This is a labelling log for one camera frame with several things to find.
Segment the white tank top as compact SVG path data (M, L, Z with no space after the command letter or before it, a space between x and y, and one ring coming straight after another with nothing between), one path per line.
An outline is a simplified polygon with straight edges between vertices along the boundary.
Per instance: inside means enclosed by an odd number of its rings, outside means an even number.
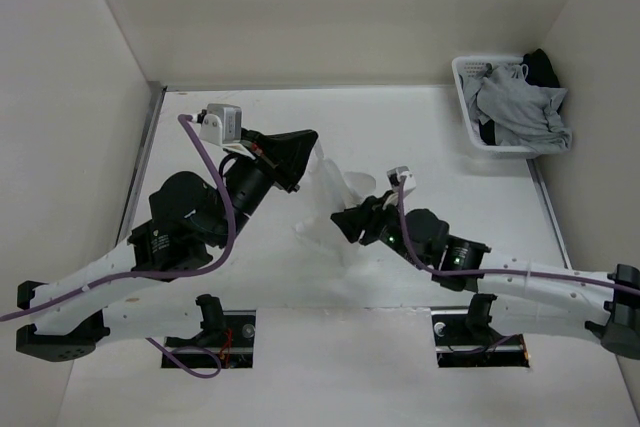
M348 267L357 258L358 246L349 243L330 216L356 207L376 189L376 179L360 171L342 171L324 154L320 141L309 159L308 177L313 214L297 223L294 233L304 246Z

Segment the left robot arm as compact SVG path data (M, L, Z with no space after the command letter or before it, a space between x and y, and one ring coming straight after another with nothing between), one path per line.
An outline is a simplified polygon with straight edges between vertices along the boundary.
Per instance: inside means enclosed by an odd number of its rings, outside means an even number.
M188 135L212 180L191 171L171 175L149 197L150 220L109 253L63 280L20 284L17 306L31 319L16 332L17 352L58 363L130 338L170 337L195 346L221 340L223 307L209 293L179 307L170 306L166 293L150 307L132 298L221 267L269 191L298 190L318 135L244 129L239 140L245 151L227 148L220 164L195 132Z

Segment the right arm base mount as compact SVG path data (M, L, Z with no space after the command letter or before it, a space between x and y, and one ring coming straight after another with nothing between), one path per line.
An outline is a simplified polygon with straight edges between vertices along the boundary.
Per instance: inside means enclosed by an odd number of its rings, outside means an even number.
M431 311L439 368L530 367L524 337L504 336L491 327L496 301L493 294L475 294L468 307Z

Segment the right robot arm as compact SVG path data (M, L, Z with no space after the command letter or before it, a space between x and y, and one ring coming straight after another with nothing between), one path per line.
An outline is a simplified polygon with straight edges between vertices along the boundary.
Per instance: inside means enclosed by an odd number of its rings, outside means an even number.
M532 333L639 357L639 271L633 266L569 270L502 254L450 234L448 223L428 209L405 211L392 193L368 197L331 220L348 242L381 242L441 287L471 293L463 327L475 342Z

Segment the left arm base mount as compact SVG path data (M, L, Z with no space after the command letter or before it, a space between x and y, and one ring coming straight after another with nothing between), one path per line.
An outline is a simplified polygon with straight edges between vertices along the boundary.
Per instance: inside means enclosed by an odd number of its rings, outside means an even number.
M257 313L255 310L224 310L218 297L196 298L201 314L199 331L191 338L166 337L164 348L194 374L220 370L251 369Z

